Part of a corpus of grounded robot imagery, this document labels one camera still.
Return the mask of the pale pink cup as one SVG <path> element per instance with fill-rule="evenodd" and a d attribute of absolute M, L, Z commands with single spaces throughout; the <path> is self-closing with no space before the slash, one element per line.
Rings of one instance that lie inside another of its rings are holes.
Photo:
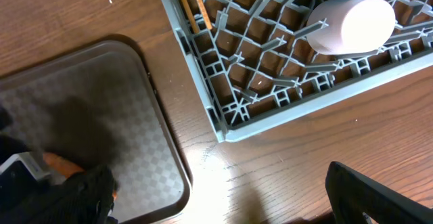
<path fill-rule="evenodd" d="M 378 49 L 393 33 L 396 15 L 385 0 L 328 0 L 310 14 L 307 24 L 325 20 L 327 27 L 306 36 L 323 55 L 366 53 Z"/>

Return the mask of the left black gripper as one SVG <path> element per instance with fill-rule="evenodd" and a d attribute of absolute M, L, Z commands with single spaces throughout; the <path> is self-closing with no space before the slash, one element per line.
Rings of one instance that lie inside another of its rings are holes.
<path fill-rule="evenodd" d="M 31 152 L 22 141 L 1 134 L 1 212 L 42 189 L 49 176 L 40 155 Z"/>

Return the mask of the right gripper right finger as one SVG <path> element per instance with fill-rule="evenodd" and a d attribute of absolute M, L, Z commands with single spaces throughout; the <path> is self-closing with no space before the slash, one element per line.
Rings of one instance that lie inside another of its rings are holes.
<path fill-rule="evenodd" d="M 432 222 L 432 209 L 333 161 L 325 188 L 336 223 L 420 223 Z"/>

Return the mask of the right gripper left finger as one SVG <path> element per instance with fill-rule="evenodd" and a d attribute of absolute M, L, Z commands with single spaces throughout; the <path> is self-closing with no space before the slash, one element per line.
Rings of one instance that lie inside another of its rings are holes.
<path fill-rule="evenodd" d="M 116 223 L 115 180 L 106 166 L 75 173 L 59 185 L 38 182 L 23 164 L 1 173 L 2 223 Z"/>

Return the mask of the wooden chopstick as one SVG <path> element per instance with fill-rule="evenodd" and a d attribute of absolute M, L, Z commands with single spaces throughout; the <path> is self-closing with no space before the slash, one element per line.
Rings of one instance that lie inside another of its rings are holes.
<path fill-rule="evenodd" d="M 191 28 L 192 28 L 192 30 L 193 30 L 193 33 L 194 33 L 194 34 L 199 33 L 199 31 L 200 31 L 199 26 L 198 26 L 197 23 L 196 23 L 196 20 L 195 20 L 195 18 L 194 18 L 194 16 L 193 16 L 193 13 L 192 13 L 192 11 L 191 11 L 191 8 L 190 8 L 190 6 L 189 6 L 188 1 L 187 1 L 187 0 L 181 0 L 181 3 L 182 3 L 182 6 L 183 6 L 183 8 L 184 8 L 184 10 L 185 10 L 185 13 L 186 13 L 186 15 L 187 15 L 187 18 L 188 18 L 188 20 L 189 20 L 189 23 L 191 24 Z"/>
<path fill-rule="evenodd" d="M 203 0 L 196 0 L 196 2 L 198 4 L 199 10 L 200 10 L 200 13 L 203 17 L 206 28 L 208 30 L 212 30 L 212 23 L 211 23 L 210 18 L 208 16 L 208 12 L 206 11 L 206 7 L 204 5 Z"/>

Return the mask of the orange carrot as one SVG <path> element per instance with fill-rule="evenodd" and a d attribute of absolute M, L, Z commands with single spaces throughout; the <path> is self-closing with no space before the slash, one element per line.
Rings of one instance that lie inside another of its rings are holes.
<path fill-rule="evenodd" d="M 66 181 L 44 191 L 46 200 L 67 202 L 115 202 L 118 194 L 111 170 L 103 164 L 84 169 L 78 164 L 51 152 L 43 153 L 49 168 L 57 171 Z"/>

